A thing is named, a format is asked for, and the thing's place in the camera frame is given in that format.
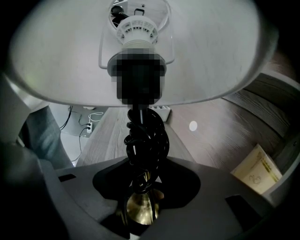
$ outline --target book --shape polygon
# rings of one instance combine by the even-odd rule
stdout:
[[[282,177],[273,160],[259,144],[254,147],[231,174],[259,194],[263,194]]]

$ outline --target jeans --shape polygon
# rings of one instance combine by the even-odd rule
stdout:
[[[39,159],[52,163],[54,169],[73,167],[60,139],[60,128],[50,108],[44,107],[31,113],[24,123],[20,138]]]

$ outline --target white lampshade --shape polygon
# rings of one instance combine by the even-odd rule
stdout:
[[[101,36],[112,28],[112,2],[42,1],[11,40],[9,78],[48,101],[122,106],[111,77],[99,67]],[[171,10],[166,24],[172,25],[175,60],[167,65],[165,89],[156,105],[200,102],[237,91],[260,73],[276,48],[277,30],[250,0],[161,2]],[[157,49],[166,44],[159,35]],[[115,51],[108,47],[102,54],[109,59]]]

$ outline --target electrical outlet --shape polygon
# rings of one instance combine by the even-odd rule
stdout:
[[[93,123],[90,122],[90,123],[88,124],[88,127],[89,127],[90,129],[87,129],[86,132],[87,132],[87,133],[92,133],[92,131],[93,131]]]

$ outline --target coiled black cord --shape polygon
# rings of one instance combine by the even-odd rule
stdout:
[[[125,138],[126,152],[130,164],[135,168],[132,187],[135,193],[147,193],[152,183],[158,177],[159,162],[165,159],[169,152],[169,138],[160,116],[153,110],[146,110],[146,124],[142,124],[132,109],[128,111],[131,122]]]

